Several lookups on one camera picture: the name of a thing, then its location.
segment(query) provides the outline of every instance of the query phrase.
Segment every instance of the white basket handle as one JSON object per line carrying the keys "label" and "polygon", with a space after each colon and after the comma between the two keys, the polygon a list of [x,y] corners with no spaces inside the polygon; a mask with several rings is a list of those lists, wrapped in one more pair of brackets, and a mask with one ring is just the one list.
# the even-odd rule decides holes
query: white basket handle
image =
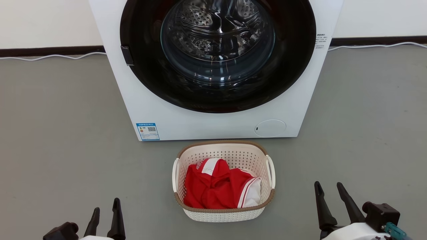
{"label": "white basket handle", "polygon": [[266,157],[267,157],[268,178],[270,180],[271,188],[274,189],[276,187],[276,171],[274,170],[274,164],[273,164],[273,161],[271,160],[271,157],[268,155],[266,155]]}
{"label": "white basket handle", "polygon": [[175,162],[173,163],[173,168],[172,168],[172,188],[173,188],[173,192],[176,193],[176,183],[178,182],[178,174],[177,172],[179,171],[179,158],[175,159]]}

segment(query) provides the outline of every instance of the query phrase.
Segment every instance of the gray floor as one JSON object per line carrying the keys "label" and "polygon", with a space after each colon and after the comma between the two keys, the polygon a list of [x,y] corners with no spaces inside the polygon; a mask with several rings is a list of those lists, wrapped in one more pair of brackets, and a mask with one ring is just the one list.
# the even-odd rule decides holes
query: gray floor
{"label": "gray floor", "polygon": [[105,56],[3,60],[0,74],[2,239],[41,239],[66,221],[82,237],[95,207],[106,236],[119,197],[129,240],[315,240],[317,180],[340,224],[338,181],[359,206],[389,203],[403,230],[425,238],[426,49],[328,53],[300,135],[255,140],[275,161],[275,198],[257,219],[227,224],[194,222],[177,205],[172,163],[195,141],[137,141]]}

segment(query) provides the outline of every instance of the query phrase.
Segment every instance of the blue and white sticker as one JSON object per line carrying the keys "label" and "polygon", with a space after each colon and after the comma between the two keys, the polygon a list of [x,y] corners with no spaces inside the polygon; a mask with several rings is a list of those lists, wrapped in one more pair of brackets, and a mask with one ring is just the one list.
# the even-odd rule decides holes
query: blue and white sticker
{"label": "blue and white sticker", "polygon": [[155,123],[137,123],[136,128],[138,129],[142,141],[160,140]]}

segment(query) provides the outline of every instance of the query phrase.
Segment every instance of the red clothing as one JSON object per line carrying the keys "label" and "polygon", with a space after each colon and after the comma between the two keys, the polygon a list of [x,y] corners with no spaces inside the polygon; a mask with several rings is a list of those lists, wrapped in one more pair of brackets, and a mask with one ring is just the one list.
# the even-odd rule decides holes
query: red clothing
{"label": "red clothing", "polygon": [[188,167],[184,204],[208,209],[256,206],[260,201],[260,182],[249,171],[229,169],[223,159],[205,159]]}

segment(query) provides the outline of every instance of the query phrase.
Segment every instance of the white washing machine body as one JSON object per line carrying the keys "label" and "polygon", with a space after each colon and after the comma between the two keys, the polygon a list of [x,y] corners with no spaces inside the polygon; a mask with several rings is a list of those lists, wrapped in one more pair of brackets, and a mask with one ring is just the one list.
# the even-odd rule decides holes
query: white washing machine body
{"label": "white washing machine body", "polygon": [[111,68],[140,141],[283,138],[300,131],[325,60],[343,0],[310,0],[316,44],[298,80],[281,95],[244,111],[206,113],[171,104],[151,92],[126,64],[120,22],[126,0],[90,0]]}

